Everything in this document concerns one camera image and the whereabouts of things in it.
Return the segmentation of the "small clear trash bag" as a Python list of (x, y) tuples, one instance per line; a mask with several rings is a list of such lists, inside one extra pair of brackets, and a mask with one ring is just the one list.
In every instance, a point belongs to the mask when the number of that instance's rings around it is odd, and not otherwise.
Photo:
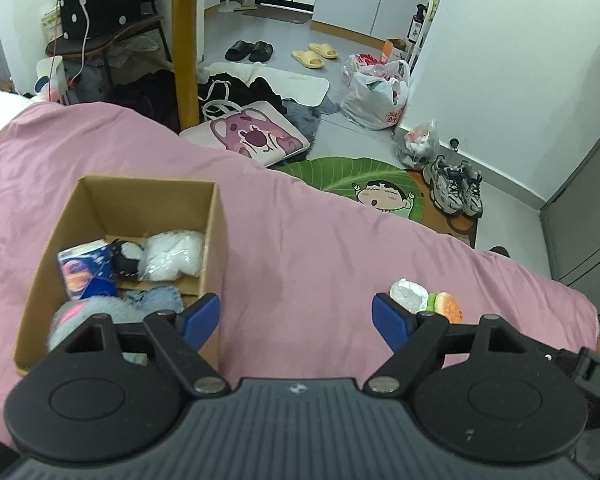
[(437, 123), (434, 119), (411, 129), (402, 126), (396, 128), (393, 140), (396, 142), (394, 154), (407, 169), (422, 170), (440, 152)]

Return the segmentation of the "white floor mat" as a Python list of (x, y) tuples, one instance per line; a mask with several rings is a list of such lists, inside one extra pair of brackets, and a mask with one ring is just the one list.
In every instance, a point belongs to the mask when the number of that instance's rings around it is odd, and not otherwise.
[(321, 105), (330, 88), (326, 78), (276, 70), (262, 63), (216, 62), (201, 70), (208, 77), (229, 74), (247, 86), (262, 78), (281, 98), (291, 99), (308, 107)]

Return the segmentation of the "black slipper left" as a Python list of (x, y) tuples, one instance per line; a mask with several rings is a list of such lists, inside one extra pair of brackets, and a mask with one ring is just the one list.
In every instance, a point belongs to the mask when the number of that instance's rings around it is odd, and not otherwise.
[(238, 40), (224, 54), (224, 58), (230, 62), (239, 62), (248, 58), (253, 51), (254, 44), (252, 42)]

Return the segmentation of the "black white small soft item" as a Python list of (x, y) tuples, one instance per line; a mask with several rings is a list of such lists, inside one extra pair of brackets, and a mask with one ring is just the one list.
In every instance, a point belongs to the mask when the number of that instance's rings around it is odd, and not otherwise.
[(109, 244), (109, 250), (114, 273), (120, 278), (135, 280), (144, 254), (143, 246), (132, 240), (117, 238)]

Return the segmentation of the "pink bear laptop bag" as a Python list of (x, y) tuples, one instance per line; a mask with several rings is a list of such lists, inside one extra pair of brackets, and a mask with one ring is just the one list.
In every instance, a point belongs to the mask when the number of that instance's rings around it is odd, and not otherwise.
[(242, 154), (265, 167), (302, 154), (310, 147), (309, 140), (265, 101), (183, 130), (180, 137), (205, 148)]

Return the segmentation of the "black slipper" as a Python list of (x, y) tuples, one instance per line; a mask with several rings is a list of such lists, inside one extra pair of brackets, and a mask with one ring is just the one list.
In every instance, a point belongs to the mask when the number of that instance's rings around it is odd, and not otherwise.
[(253, 51), (254, 44), (252, 42), (238, 40), (224, 54), (224, 58), (230, 62), (239, 62), (248, 58)]
[(265, 41), (257, 41), (250, 52), (248, 60), (253, 63), (266, 63), (274, 54), (274, 47)]

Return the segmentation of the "black polka dot bag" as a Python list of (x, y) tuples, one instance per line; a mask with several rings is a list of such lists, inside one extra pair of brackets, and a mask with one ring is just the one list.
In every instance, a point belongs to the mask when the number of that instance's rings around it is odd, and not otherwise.
[(62, 38), (90, 39), (138, 21), (143, 5), (157, 0), (56, 0)]

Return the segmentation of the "pink bed sheet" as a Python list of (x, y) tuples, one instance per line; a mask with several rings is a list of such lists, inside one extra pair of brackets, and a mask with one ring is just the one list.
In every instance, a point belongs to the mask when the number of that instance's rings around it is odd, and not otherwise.
[[(77, 243), (221, 223), (209, 256), (224, 275), (220, 369), (243, 377), (365, 379), (388, 356), (370, 302), (400, 278), (449, 292), (475, 323), (501, 315), (532, 338), (593, 347), (596, 310), (580, 292), (492, 252), (348, 198), (317, 191), (240, 155), (191, 144), (108, 104), (34, 104), (0, 132), (0, 441), (12, 357), (28, 318), (46, 326), (66, 298), (50, 238), (88, 177), (124, 184), (106, 226), (90, 205)], [(218, 196), (222, 208), (209, 208)]]

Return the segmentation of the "blue white tissue pack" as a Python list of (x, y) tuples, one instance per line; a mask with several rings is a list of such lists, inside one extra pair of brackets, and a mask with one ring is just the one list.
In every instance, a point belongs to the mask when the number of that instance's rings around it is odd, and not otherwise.
[(106, 240), (94, 240), (58, 252), (57, 261), (70, 300), (118, 294)]

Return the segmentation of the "grey sneaker near wall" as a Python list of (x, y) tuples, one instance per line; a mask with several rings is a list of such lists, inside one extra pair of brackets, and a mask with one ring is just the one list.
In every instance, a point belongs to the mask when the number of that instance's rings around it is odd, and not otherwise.
[(422, 168), (422, 178), (430, 189), (434, 206), (449, 216), (463, 212), (460, 174), (445, 161), (443, 155), (438, 155)]

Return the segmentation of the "blue knitted cloth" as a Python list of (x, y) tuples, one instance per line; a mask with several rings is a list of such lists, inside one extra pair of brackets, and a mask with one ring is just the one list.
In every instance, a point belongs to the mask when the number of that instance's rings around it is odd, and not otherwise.
[(184, 310), (181, 293), (173, 285), (159, 285), (147, 290), (128, 290), (124, 293), (123, 300), (143, 314), (162, 310), (180, 313)]

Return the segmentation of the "yellow slipper right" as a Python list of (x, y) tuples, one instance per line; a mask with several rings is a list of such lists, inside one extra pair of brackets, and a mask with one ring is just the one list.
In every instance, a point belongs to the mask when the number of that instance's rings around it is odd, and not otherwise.
[(309, 44), (309, 49), (321, 58), (326, 58), (326, 60), (336, 60), (336, 58), (339, 58), (337, 50), (330, 44), (317, 44), (316, 42), (312, 42), (312, 44)]

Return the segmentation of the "clear bag of white filling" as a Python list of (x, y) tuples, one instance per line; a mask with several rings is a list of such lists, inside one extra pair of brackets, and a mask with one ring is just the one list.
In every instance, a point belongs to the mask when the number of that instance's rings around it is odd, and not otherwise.
[(138, 263), (138, 279), (174, 282), (182, 276), (198, 278), (204, 260), (204, 234), (176, 230), (159, 233), (144, 241)]

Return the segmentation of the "white crumpled plastic ball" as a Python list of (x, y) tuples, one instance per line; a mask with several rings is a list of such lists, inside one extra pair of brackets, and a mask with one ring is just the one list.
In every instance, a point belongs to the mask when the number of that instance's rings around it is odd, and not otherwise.
[(391, 285), (389, 296), (411, 314), (426, 311), (428, 308), (428, 290), (422, 285), (407, 281), (406, 278), (401, 278)]

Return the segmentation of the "hamburger plush toy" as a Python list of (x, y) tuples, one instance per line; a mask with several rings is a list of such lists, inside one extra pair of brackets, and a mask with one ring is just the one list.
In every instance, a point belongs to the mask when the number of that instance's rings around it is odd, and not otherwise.
[(463, 323), (463, 311), (455, 298), (448, 292), (430, 292), (427, 310), (443, 315), (452, 324)]

